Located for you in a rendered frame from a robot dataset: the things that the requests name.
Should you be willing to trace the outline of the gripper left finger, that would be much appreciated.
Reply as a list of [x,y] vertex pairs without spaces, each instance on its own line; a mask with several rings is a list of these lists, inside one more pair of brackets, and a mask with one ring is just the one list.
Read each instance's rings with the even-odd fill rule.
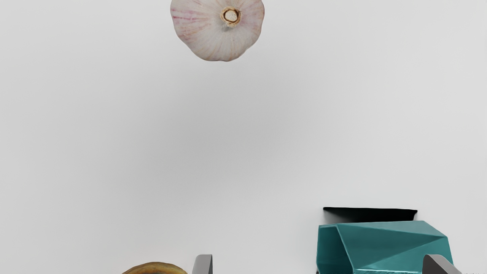
[[198,255],[195,258],[192,274],[213,274],[213,255]]

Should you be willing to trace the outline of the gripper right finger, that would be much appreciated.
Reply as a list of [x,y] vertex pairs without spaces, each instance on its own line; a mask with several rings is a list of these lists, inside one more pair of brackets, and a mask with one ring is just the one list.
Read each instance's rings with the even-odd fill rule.
[[422,274],[462,274],[444,256],[427,254],[423,259]]

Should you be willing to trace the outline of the teal faceted mug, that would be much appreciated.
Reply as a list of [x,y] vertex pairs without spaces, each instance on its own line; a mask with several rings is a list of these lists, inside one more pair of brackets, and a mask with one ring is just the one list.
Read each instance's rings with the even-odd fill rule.
[[447,236],[425,221],[337,223],[318,228],[319,274],[421,274],[427,254],[453,262]]

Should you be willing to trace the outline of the brown rounded fruit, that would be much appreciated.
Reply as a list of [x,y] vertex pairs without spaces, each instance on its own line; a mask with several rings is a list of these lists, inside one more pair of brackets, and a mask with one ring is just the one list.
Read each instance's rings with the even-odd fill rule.
[[170,263],[149,262],[134,266],[122,274],[188,274],[184,269]]

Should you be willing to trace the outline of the white garlic bulb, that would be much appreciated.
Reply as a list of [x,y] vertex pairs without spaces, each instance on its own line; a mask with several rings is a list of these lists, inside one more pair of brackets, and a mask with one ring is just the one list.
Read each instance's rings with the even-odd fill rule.
[[199,58],[232,61],[261,34],[262,0],[172,0],[175,33]]

